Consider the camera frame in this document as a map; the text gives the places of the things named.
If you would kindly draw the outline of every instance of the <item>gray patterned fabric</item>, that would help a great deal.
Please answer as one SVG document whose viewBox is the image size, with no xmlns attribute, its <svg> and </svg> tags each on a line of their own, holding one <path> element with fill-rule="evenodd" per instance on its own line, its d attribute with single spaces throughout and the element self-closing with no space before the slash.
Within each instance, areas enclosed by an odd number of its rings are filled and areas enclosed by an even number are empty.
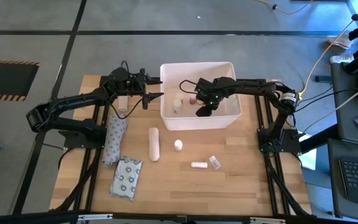
<svg viewBox="0 0 358 224">
<path fill-rule="evenodd" d="M 106 142 L 103 150 L 103 164 L 110 167 L 120 158 L 120 145 L 127 129 L 128 120 L 119 119 L 117 115 L 111 115 L 107 123 Z"/>
<path fill-rule="evenodd" d="M 110 186 L 110 195 L 134 201 L 137 179 L 142 164 L 143 161 L 126 156 L 120 159 Z"/>
</svg>

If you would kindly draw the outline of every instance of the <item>small container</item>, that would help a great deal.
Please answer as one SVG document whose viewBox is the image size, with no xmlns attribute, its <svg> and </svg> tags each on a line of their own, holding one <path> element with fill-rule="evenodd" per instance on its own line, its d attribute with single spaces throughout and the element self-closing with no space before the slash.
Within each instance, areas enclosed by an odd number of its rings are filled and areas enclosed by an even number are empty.
<svg viewBox="0 0 358 224">
<path fill-rule="evenodd" d="M 183 143 L 181 140 L 176 140 L 173 145 L 177 151 L 180 151 L 183 148 Z"/>
<path fill-rule="evenodd" d="M 196 96 L 195 95 L 190 95 L 189 96 L 189 104 L 191 104 L 191 105 L 196 104 Z"/>
<path fill-rule="evenodd" d="M 212 163 L 212 166 L 215 168 L 215 169 L 219 169 L 221 167 L 221 164 L 219 163 L 219 161 L 216 159 L 215 156 L 211 156 L 209 158 L 209 161 Z"/>
<path fill-rule="evenodd" d="M 177 94 L 175 94 L 175 98 L 176 98 L 177 100 L 180 100 L 180 103 L 183 104 L 183 99 L 184 99 L 183 94 L 177 93 Z"/>
<path fill-rule="evenodd" d="M 181 113 L 181 101 L 178 99 L 175 99 L 173 101 L 173 112 L 175 114 L 180 114 Z"/>
<path fill-rule="evenodd" d="M 188 99 L 183 104 L 180 114 L 172 110 L 172 101 L 175 94 L 180 93 L 179 84 L 183 80 L 197 83 L 200 78 L 212 81 L 214 78 L 230 77 L 236 79 L 234 66 L 230 62 L 201 62 L 201 63 L 167 63 L 160 67 L 160 113 L 162 120 L 169 131 L 201 130 L 201 129 L 223 129 L 228 127 L 242 113 L 240 97 L 233 94 L 224 98 L 219 108 L 212 116 L 197 117 L 196 105 L 189 106 Z M 194 85 L 184 83 L 184 90 L 194 90 Z"/>
</svg>

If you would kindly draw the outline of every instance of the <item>gray concrete floor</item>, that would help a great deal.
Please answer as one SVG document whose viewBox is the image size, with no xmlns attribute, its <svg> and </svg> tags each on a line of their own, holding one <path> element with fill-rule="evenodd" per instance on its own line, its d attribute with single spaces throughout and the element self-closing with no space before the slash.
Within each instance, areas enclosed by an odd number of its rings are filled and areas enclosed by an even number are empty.
<svg viewBox="0 0 358 224">
<path fill-rule="evenodd" d="M 280 7 L 294 11 L 303 4 L 283 0 Z M 0 0 L 0 29 L 70 30 L 79 5 L 80 0 Z M 251 0 L 97 0 L 88 1 L 80 30 L 341 30 L 350 16 L 343 2 L 314 2 L 304 11 L 289 16 Z M 11 211 L 35 136 L 24 115 L 48 99 L 67 40 L 67 36 L 0 36 L 0 60 L 40 62 L 25 102 L 0 102 L 0 141 L 6 145 L 0 150 L 0 215 Z M 107 75 L 121 60 L 129 62 L 132 72 L 145 67 L 152 76 L 159 75 L 163 63 L 230 61 L 237 77 L 279 78 L 300 90 L 327 46 L 324 37 L 78 36 L 59 96 L 77 94 L 83 75 Z M 347 52 L 357 49 L 358 43 Z M 329 57 L 344 52 L 333 47 L 316 67 L 314 75 L 329 75 Z M 304 98 L 327 88 L 328 84 L 311 82 Z M 320 117 L 333 108 L 333 98 L 328 97 L 299 112 L 296 114 L 298 129 L 302 131 L 317 114 Z M 331 118 L 313 126 L 308 133 L 315 134 L 332 125 L 335 115 Z M 63 138 L 51 132 L 45 142 L 61 146 Z M 61 154 L 58 149 L 43 148 L 24 212 L 48 210 Z M 313 203 L 322 199 L 314 192 L 309 192 Z M 329 210 L 313 208 L 313 212 L 319 212 L 322 217 L 321 211 Z"/>
</svg>

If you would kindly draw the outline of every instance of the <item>desk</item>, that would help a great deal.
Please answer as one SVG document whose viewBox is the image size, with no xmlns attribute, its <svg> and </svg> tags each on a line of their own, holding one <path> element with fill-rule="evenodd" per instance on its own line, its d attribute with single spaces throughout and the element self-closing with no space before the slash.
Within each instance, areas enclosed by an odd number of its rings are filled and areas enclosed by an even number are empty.
<svg viewBox="0 0 358 224">
<path fill-rule="evenodd" d="M 328 140 L 329 165 L 333 190 L 334 212 L 336 215 L 358 219 L 358 203 L 346 198 L 339 158 L 358 157 L 358 144 L 335 139 Z"/>
<path fill-rule="evenodd" d="M 100 76 L 85 75 L 80 93 L 99 86 Z M 158 92 L 159 86 L 147 91 Z M 131 109 L 139 97 L 130 97 Z M 160 102 L 154 100 L 148 110 L 141 106 L 128 117 L 128 127 L 121 143 L 121 156 L 142 159 L 135 201 L 109 196 L 114 167 L 99 163 L 92 212 L 143 213 L 171 215 L 260 215 L 271 216 L 269 190 L 264 159 L 258 150 L 258 119 L 254 96 L 241 95 L 242 115 L 226 129 L 168 131 L 160 116 Z M 92 117 L 94 106 L 77 109 L 74 119 Z M 160 159 L 149 160 L 149 128 L 160 131 Z M 173 148 L 176 139 L 183 149 Z M 62 160 L 50 208 L 56 208 L 77 184 L 84 149 L 74 149 Z M 190 162 L 207 161 L 215 155 L 222 167 L 214 170 L 192 169 Z M 281 153 L 285 183 L 304 210 L 311 213 L 305 183 L 298 160 Z M 84 208 L 87 188 L 80 208 Z M 279 211 L 282 203 L 276 189 Z"/>
<path fill-rule="evenodd" d="M 331 64 L 334 91 L 358 88 L 358 75 L 349 75 L 340 63 Z M 356 91 L 345 91 L 334 95 L 335 107 L 350 98 Z M 336 111 L 337 124 L 315 134 L 311 138 L 301 142 L 302 151 L 314 149 L 327 143 L 327 140 L 343 139 L 358 143 L 358 125 L 353 121 L 358 117 L 358 97 Z"/>
</svg>

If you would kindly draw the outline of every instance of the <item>white bottle cap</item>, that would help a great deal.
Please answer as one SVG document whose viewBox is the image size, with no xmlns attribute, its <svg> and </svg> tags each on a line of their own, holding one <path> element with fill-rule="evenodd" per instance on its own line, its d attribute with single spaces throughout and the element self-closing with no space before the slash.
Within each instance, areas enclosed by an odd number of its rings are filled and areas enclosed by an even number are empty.
<svg viewBox="0 0 358 224">
<path fill-rule="evenodd" d="M 174 146 L 176 150 L 180 151 L 183 148 L 183 143 L 181 140 L 176 140 Z"/>
</svg>

